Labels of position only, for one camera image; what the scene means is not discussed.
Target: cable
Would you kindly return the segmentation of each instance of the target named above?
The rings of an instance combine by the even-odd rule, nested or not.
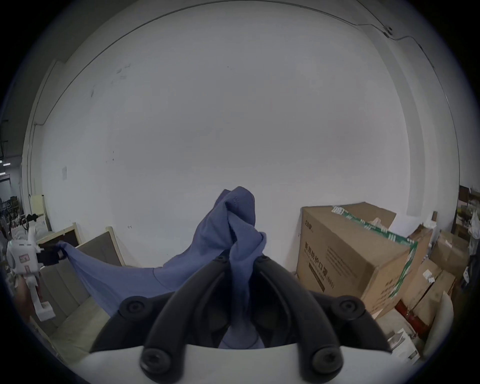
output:
[[[205,2],[205,3],[201,3],[201,4],[195,4],[195,5],[190,5],[188,7],[184,7],[184,8],[180,8],[180,9],[177,9],[175,11],[171,11],[171,12],[167,12],[163,15],[160,15],[160,16],[157,16],[157,17],[154,17],[153,19],[149,20],[149,21],[146,21],[145,23],[142,23],[140,25],[138,25],[137,27],[135,27],[134,29],[132,29],[131,31],[123,34],[122,36],[120,36],[119,38],[117,38],[116,40],[114,40],[112,43],[108,44],[105,48],[103,48],[97,55],[95,55],[95,57],[93,59],[91,59],[76,75],[75,77],[68,83],[68,85],[66,86],[66,88],[63,90],[63,92],[60,94],[60,96],[58,97],[57,101],[55,102],[55,104],[53,105],[52,109],[50,110],[50,112],[48,113],[47,117],[45,118],[45,121],[41,124],[37,124],[37,125],[44,125],[48,118],[50,117],[50,114],[52,113],[53,109],[55,108],[55,106],[57,105],[58,101],[61,99],[61,97],[63,96],[63,94],[67,91],[68,87],[75,81],[75,79],[96,59],[98,58],[103,52],[105,52],[107,49],[109,49],[111,46],[113,46],[115,43],[117,43],[118,41],[120,41],[121,39],[123,39],[124,37],[126,37],[127,35],[129,35],[130,33],[136,31],[137,29],[140,29],[142,28],[143,26],[147,25],[147,24],[150,24],[151,22],[154,22],[158,19],[161,19],[162,17],[165,17],[165,16],[169,16],[173,13],[177,13],[177,12],[180,12],[180,11],[184,11],[184,10],[187,10],[187,9],[190,9],[190,8],[196,8],[196,7],[200,7],[200,6],[203,6],[203,5],[209,5],[209,4],[217,4],[217,3],[225,3],[225,2],[233,2],[233,1],[258,1],[258,2],[268,2],[268,3],[277,3],[277,4],[284,4],[284,5],[290,5],[292,7],[298,7],[298,8],[304,8],[304,9],[307,9],[309,11],[314,11],[314,12],[318,12],[318,13],[321,13],[321,14],[324,14],[326,16],[330,16],[330,17],[333,17],[334,19],[336,20],[339,20],[345,24],[348,24],[350,26],[353,26],[353,27],[356,27],[358,26],[357,24],[355,23],[352,23],[348,20],[345,20],[345,19],[342,19],[341,17],[338,17],[338,16],[335,16],[331,13],[328,13],[328,12],[325,12],[325,11],[321,11],[321,10],[318,10],[318,9],[315,9],[315,8],[311,8],[311,7],[306,7],[306,6],[303,6],[303,5],[299,5],[299,4],[293,4],[293,3],[289,3],[289,2],[285,2],[285,1],[271,1],[271,0],[216,0],[216,1],[208,1],[208,2]]]
[[[370,11],[365,5],[363,5],[360,0],[356,0],[358,4],[360,4],[363,8],[365,8],[375,19],[377,19],[377,21],[382,25],[382,27],[385,29],[385,31],[387,31],[387,27],[385,26],[385,24],[383,24],[380,19],[373,14],[372,11]],[[405,35],[405,36],[402,36],[402,37],[398,37],[398,38],[394,38],[394,37],[391,37],[387,32],[385,31],[382,31],[380,28],[378,28],[377,26],[373,25],[373,24],[359,24],[360,25],[370,25],[376,29],[378,29],[380,32],[382,32],[387,38],[389,38],[390,40],[393,40],[393,41],[400,41],[400,40],[403,40],[403,39],[406,39],[406,38],[411,38],[415,44],[417,44],[420,48],[420,50],[423,52],[423,54],[425,55],[425,57],[427,58],[428,62],[430,63],[432,69],[433,69],[433,73],[435,74],[437,80],[438,80],[438,84],[440,84],[440,88],[442,89],[442,92],[445,96],[445,100],[447,101],[447,105],[448,105],[448,110],[450,112],[450,117],[452,118],[452,124],[453,124],[453,130],[454,130],[454,133],[455,133],[455,141],[456,141],[456,151],[457,151],[457,155],[458,155],[458,185],[459,185],[459,188],[460,188],[460,149],[458,147],[458,135],[456,133],[456,126],[455,126],[455,120],[453,119],[453,113],[452,113],[452,108],[450,107],[450,102],[448,101],[448,96],[447,94],[445,93],[445,90],[444,90],[444,86],[442,85],[442,82],[440,81],[440,78],[438,77],[438,74],[437,74],[437,71],[435,70],[435,66],[433,65],[432,61],[430,60],[430,58],[428,57],[427,53],[423,50],[423,47],[420,45],[420,43],[416,40],[416,38],[414,38],[413,36],[411,35]]]
[[[224,3],[224,2],[233,2],[233,1],[257,1],[257,2],[269,2],[269,3],[277,3],[277,4],[284,4],[284,5],[289,5],[289,6],[292,6],[292,7],[298,7],[298,8],[304,8],[304,9],[307,9],[309,11],[314,11],[314,12],[317,12],[317,13],[321,13],[325,16],[329,16],[329,17],[332,17],[336,20],[339,20],[347,25],[350,25],[352,27],[360,27],[360,26],[371,26],[375,29],[377,29],[380,33],[382,33],[385,37],[387,37],[388,39],[390,40],[393,40],[393,41],[400,41],[400,40],[403,40],[405,38],[411,38],[413,39],[413,41],[415,41],[415,43],[419,46],[419,48],[421,49],[421,51],[423,52],[423,54],[425,55],[425,57],[427,58],[428,62],[430,63],[430,65],[432,66],[432,69],[433,69],[433,72],[435,73],[435,76],[437,77],[437,80],[440,84],[440,87],[444,93],[444,96],[445,96],[445,99],[447,101],[447,105],[448,105],[448,109],[450,111],[450,116],[452,117],[452,123],[453,123],[453,126],[454,126],[454,131],[455,131],[455,138],[456,138],[456,145],[457,145],[457,153],[458,153],[458,184],[460,185],[460,152],[458,150],[458,139],[457,139],[457,133],[456,133],[456,127],[455,127],[455,122],[453,120],[453,114],[452,114],[452,110],[450,108],[450,103],[448,101],[448,97],[445,93],[445,90],[442,86],[442,83],[440,82],[440,78],[438,77],[438,74],[437,72],[435,71],[435,67],[433,66],[433,63],[432,61],[430,60],[430,58],[428,57],[428,55],[425,53],[425,51],[423,50],[422,46],[418,43],[418,41],[413,37],[413,36],[410,36],[410,35],[406,35],[406,36],[402,36],[402,37],[399,37],[399,38],[394,38],[394,37],[391,37],[388,33],[387,33],[387,27],[385,26],[385,24],[383,24],[381,22],[381,20],[375,15],[372,13],[372,11],[370,11],[365,5],[363,5],[360,0],[356,0],[358,2],[358,4],[360,4],[363,8],[365,8],[381,25],[382,27],[385,29],[384,31],[377,27],[376,25],[374,24],[355,24],[355,23],[352,23],[346,19],[343,19],[339,16],[336,16],[334,14],[331,14],[331,13],[328,13],[328,12],[325,12],[325,11],[321,11],[319,9],[315,9],[315,8],[311,8],[311,7],[307,7],[307,6],[304,6],[304,5],[299,5],[299,4],[294,4],[294,3],[290,3],[290,2],[286,2],[286,1],[275,1],[275,0],[216,0],[216,1],[208,1],[208,2],[204,2],[204,3],[200,3],[200,4],[195,4],[195,5],[190,5],[188,7],[184,7],[184,8],[180,8],[180,9],[177,9],[175,11],[171,11],[171,12],[167,12],[163,15],[160,15],[160,16],[157,16],[157,17],[154,17],[153,19],[149,20],[149,21],[146,21],[145,23],[142,23],[140,25],[138,25],[137,27],[135,27],[134,29],[132,29],[131,31],[123,34],[122,36],[120,36],[119,38],[117,38],[116,40],[114,40],[112,43],[108,44],[104,49],[102,49],[97,55],[95,55],[95,57],[93,57],[93,59],[91,59],[76,75],[75,77],[68,83],[68,85],[65,87],[65,89],[63,90],[63,92],[60,94],[60,96],[58,97],[57,101],[55,101],[55,104],[53,105],[53,107],[51,108],[50,112],[48,113],[47,117],[45,118],[44,122],[39,124],[39,123],[33,123],[32,122],[32,125],[44,125],[48,118],[50,117],[53,109],[55,108],[55,106],[58,104],[59,100],[61,99],[61,97],[63,96],[63,94],[67,91],[67,89],[70,87],[70,85],[75,81],[75,79],[80,76],[80,74],[96,59],[98,58],[102,53],[104,53],[107,49],[109,49],[111,46],[113,46],[115,43],[117,43],[118,41],[120,41],[121,39],[123,39],[125,36],[129,35],[130,33],[136,31],[137,29],[140,29],[142,28],[143,26],[151,23],[151,22],[154,22],[156,20],[159,20],[161,19],[162,17],[165,17],[165,16],[168,16],[168,15],[171,15],[171,14],[174,14],[174,13],[177,13],[177,12],[180,12],[180,11],[184,11],[184,10],[187,10],[187,9],[190,9],[190,8],[196,8],[196,7],[200,7],[200,6],[203,6],[203,5],[209,5],[209,4],[217,4],[217,3]]]

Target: green tape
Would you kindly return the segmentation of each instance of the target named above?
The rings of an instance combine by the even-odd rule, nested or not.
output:
[[[397,235],[393,232],[388,231],[387,229],[382,229],[378,228],[373,224],[367,223],[365,220],[359,219],[358,217],[353,216],[349,211],[346,209],[335,205],[332,209],[333,213],[336,213],[338,215],[341,215],[343,217],[346,217],[348,220],[354,221],[355,223],[358,223],[362,225],[365,229],[374,231],[378,233],[380,236],[383,236],[386,239],[389,239],[391,241],[394,241],[398,244],[401,245],[406,245],[410,248],[410,252],[408,254],[407,262],[405,263],[405,266],[403,267],[402,273],[400,274],[400,277],[398,278],[398,281],[396,282],[395,286],[393,287],[392,292],[390,295],[388,295],[389,298],[393,298],[397,295],[398,291],[400,290],[400,287],[403,284],[403,281],[405,280],[405,277],[408,274],[408,270],[410,269],[410,266],[413,262],[413,258],[415,257],[415,252],[417,251],[417,245],[418,243],[412,239]]]

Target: screw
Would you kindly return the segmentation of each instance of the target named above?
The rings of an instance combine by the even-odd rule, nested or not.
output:
[[[145,308],[144,304],[139,301],[133,301],[128,305],[128,312],[130,313],[138,313],[143,311]]]
[[[140,358],[140,366],[144,371],[162,374],[170,369],[172,360],[168,353],[157,348],[146,348]]]
[[[343,303],[340,304],[340,308],[343,309],[345,312],[354,312],[357,309],[357,305],[351,300],[345,300]]]
[[[312,367],[321,374],[338,371],[343,365],[343,358],[339,348],[325,347],[315,352],[312,357]]]

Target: blue cloth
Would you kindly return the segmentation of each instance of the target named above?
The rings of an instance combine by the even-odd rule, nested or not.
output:
[[[255,199],[243,187],[224,190],[198,225],[188,249],[163,267],[133,268],[110,265],[60,242],[79,279],[98,305],[112,316],[130,296],[153,297],[179,289],[200,268],[230,250],[232,321],[221,348],[262,348],[249,318],[248,281],[253,262],[261,256],[266,235],[255,227]]]

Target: white plastic bag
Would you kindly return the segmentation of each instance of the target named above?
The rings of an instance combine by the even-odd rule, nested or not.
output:
[[[470,234],[470,244],[468,246],[468,250],[471,256],[477,252],[477,246],[480,239],[480,220],[478,209],[472,215],[472,221],[470,227],[468,228],[468,233]]]

